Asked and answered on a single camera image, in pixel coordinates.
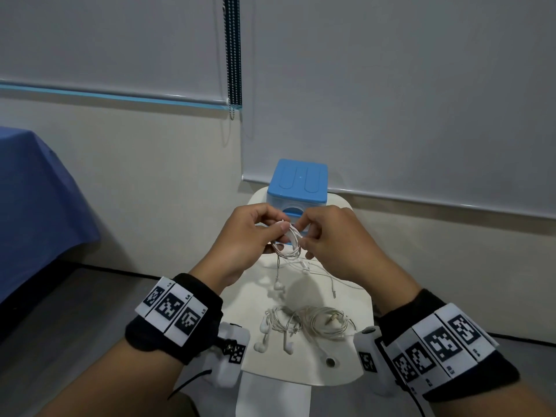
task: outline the wall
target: wall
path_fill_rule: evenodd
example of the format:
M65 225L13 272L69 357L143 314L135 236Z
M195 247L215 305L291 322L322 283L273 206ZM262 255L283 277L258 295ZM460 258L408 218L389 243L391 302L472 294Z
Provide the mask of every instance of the wall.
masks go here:
M240 121L227 112L0 91L0 125L35 131L87 198L103 240L84 263L189 270L235 206ZM489 331L556 342L556 223L346 197L387 253Z

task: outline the floor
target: floor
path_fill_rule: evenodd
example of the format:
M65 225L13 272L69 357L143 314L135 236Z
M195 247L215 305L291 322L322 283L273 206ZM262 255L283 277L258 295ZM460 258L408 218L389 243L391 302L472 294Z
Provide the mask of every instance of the floor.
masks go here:
M0 345L0 415L32 416L123 335L133 309L155 281L78 269ZM556 407L556 348L499 340L523 378ZM188 366L180 381L196 374ZM238 386L215 389L198 379L184 392L202 417L233 417ZM430 408L425 411L431 415ZM418 416L407 394L382 398L361 380L313 388L311 416Z

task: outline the blue tablecloth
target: blue tablecloth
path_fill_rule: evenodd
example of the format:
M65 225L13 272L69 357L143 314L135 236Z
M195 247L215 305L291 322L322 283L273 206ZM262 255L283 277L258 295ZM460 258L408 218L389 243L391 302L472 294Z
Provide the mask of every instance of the blue tablecloth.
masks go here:
M70 247L99 237L56 154L31 131L0 127L0 302Z

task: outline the blue strip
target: blue strip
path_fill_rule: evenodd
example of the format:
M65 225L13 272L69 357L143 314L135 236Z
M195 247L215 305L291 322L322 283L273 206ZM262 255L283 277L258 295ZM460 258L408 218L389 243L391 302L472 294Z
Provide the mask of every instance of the blue strip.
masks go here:
M129 97L124 95L110 95L107 93L80 92L78 90L37 88L33 86L0 84L0 89L26 90L28 92L56 93L59 95L75 95L80 97L116 99L116 100L126 100L126 101L133 101L133 102L149 102L153 104L183 105L185 107L196 107L196 108L210 108L210 109L224 109L224 110L228 109L227 105L204 104L202 102L185 102L185 101L177 101L177 100L169 100L169 99ZM233 105L233 107L235 107L235 109L241 109L241 107L238 105Z

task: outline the person's right hand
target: person's right hand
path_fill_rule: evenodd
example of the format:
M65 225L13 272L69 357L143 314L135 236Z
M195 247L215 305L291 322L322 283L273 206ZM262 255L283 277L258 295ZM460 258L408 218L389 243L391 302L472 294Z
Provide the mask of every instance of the person's right hand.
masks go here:
M361 285L373 261L389 260L350 208L308 208L295 227L303 231L309 224L307 237L300 240L305 257L316 257L340 279Z

